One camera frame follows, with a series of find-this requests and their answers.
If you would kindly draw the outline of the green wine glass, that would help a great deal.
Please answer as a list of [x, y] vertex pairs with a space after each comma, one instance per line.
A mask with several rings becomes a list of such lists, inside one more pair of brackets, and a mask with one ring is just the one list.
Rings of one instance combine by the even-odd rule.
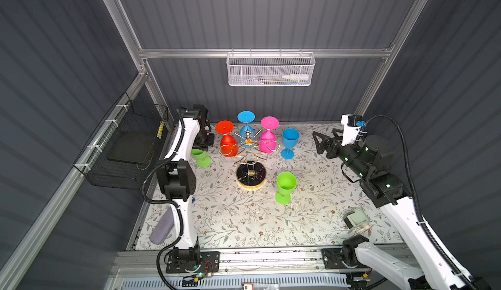
[[209, 167], [212, 163], [208, 153], [200, 149], [192, 149], [191, 156], [196, 160], [196, 163], [201, 168]]
[[275, 201], [280, 205], [287, 205], [291, 201], [291, 194], [297, 186], [296, 177], [289, 172], [283, 172], [277, 177], [277, 193]]

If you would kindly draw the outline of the red wine glass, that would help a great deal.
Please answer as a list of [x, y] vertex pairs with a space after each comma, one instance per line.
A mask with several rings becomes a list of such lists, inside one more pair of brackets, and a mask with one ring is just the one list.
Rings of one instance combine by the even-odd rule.
[[222, 120], [215, 127], [216, 132], [223, 136], [219, 152], [227, 158], [235, 157], [239, 152], [237, 141], [232, 136], [233, 129], [234, 124], [229, 120]]

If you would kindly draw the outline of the pink wine glass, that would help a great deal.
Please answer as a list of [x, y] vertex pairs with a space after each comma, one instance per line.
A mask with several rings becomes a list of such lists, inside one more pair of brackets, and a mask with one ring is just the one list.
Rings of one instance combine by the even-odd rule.
[[278, 148], [277, 139], [273, 131], [279, 127], [279, 121], [273, 116], [266, 116], [260, 123], [263, 132], [260, 137], [259, 151], [271, 154]]

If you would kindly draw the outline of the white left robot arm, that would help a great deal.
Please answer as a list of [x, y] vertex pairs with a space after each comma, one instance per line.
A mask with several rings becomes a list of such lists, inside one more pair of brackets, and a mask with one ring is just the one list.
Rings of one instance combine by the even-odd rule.
[[[202, 252], [198, 236], [193, 224], [192, 204], [196, 190], [196, 176], [189, 164], [191, 150], [195, 142], [208, 139], [208, 110], [204, 105], [194, 105], [193, 108], [178, 108], [179, 117], [177, 132], [166, 158], [157, 162], [156, 166], [146, 175], [140, 187], [142, 199], [150, 205], [169, 205], [174, 213], [174, 226], [178, 231], [176, 239], [162, 248], [157, 254], [155, 265], [163, 284], [168, 289], [175, 287], [165, 278], [161, 268], [162, 255], [173, 255], [173, 262], [188, 263], [190, 268], [197, 268], [202, 262]], [[147, 195], [147, 184], [155, 175], [163, 200], [154, 200]]]

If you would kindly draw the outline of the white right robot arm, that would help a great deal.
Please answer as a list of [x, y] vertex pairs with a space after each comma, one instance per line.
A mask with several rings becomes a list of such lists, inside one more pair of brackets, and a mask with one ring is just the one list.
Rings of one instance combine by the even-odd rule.
[[368, 135], [368, 120], [360, 115], [343, 115], [343, 129], [331, 137], [313, 132], [318, 154], [339, 158], [359, 179], [363, 193], [398, 230], [418, 262], [412, 267], [381, 250], [363, 235], [343, 241], [340, 248], [324, 248], [326, 269], [343, 265], [347, 269], [365, 266], [399, 289], [490, 289], [482, 277], [474, 276], [453, 256], [421, 213], [418, 194], [408, 159], [407, 142], [401, 127], [396, 127], [403, 146], [404, 166], [410, 189], [388, 171], [394, 152], [385, 139]]

